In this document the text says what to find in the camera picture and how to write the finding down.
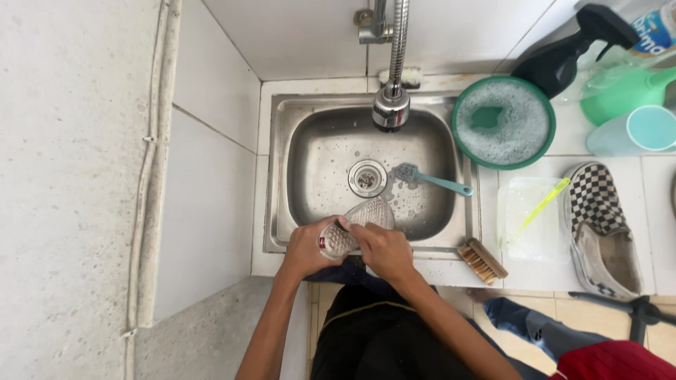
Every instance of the blue toothbrush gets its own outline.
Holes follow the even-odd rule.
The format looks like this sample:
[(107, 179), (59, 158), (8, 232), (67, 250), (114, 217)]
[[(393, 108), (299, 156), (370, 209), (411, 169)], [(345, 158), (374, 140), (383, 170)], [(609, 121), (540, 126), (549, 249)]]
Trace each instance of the blue toothbrush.
[(401, 164), (397, 167), (395, 174), (397, 174), (397, 177), (403, 179), (404, 181), (413, 181), (415, 178), (424, 179), (441, 187), (445, 187), (446, 189), (453, 190), (456, 193), (465, 195), (466, 197), (474, 194), (474, 189), (471, 186), (423, 174), (418, 171), (417, 165), (409, 163)]

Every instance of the white sneaker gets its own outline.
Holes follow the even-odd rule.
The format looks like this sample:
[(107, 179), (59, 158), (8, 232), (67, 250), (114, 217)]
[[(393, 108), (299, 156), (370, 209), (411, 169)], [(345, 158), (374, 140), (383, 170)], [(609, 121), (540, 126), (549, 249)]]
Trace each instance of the white sneaker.
[(580, 283), (609, 298), (636, 298), (643, 276), (631, 229), (605, 165), (586, 162), (571, 169), (561, 215), (571, 232), (571, 253)]
[[(394, 212), (387, 202), (374, 198), (358, 204), (345, 217), (351, 222), (365, 226), (373, 223), (384, 229), (394, 228)], [(330, 224), (319, 234), (319, 251), (324, 257), (338, 260), (357, 250), (359, 243), (338, 222)]]

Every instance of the yellow toothbrush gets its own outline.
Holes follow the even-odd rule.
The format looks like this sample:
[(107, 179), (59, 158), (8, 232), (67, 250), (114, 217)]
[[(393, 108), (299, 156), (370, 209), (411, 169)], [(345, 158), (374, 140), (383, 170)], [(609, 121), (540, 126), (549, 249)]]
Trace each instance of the yellow toothbrush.
[(570, 185), (570, 183), (571, 183), (571, 179), (570, 179), (570, 178), (564, 178), (564, 179), (561, 180), (561, 182), (558, 183), (558, 185), (554, 188), (554, 190), (552, 190), (549, 194), (547, 194), (547, 196), (545, 197), (545, 199), (543, 199), (542, 202), (540, 202), (540, 204), (537, 205), (537, 207), (533, 210), (533, 212), (532, 212), (530, 215), (528, 215), (528, 218), (526, 218), (526, 221), (523, 223), (523, 226), (521, 226), (521, 228), (520, 228), (520, 229), (518, 230), (518, 232), (516, 233), (516, 238), (517, 238), (517, 239), (518, 239), (519, 235), (521, 235), (521, 233), (523, 232), (523, 230), (526, 228), (526, 226), (528, 226), (528, 224), (531, 224), (531, 222), (533, 221), (533, 219), (535, 219), (535, 217), (536, 217), (536, 216), (537, 216), (537, 215), (538, 215), (545, 207), (547, 207), (547, 205), (548, 205), (552, 200), (554, 200), (554, 198), (556, 198), (556, 196), (559, 195), (559, 193), (561, 193), (561, 191), (563, 191), (563, 189), (565, 189), (566, 186)]

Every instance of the sink drain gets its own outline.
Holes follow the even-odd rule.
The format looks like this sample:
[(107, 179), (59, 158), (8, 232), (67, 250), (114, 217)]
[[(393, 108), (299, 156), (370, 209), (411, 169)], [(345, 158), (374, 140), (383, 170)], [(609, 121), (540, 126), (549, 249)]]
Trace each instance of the sink drain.
[(349, 170), (349, 187), (362, 198), (382, 193), (387, 184), (385, 168), (374, 160), (359, 161)]

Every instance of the faucet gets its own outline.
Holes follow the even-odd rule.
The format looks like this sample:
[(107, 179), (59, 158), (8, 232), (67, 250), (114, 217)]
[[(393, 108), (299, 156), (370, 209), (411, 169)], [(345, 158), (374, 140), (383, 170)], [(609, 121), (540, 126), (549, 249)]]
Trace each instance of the faucet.
[(357, 11), (354, 22), (359, 26), (359, 44), (392, 42), (389, 80), (375, 95), (371, 116), (382, 132), (397, 132), (408, 120), (411, 97), (402, 88), (402, 71), (408, 31), (408, 0), (394, 1), (393, 26), (385, 23), (386, 0), (375, 0), (374, 10)]

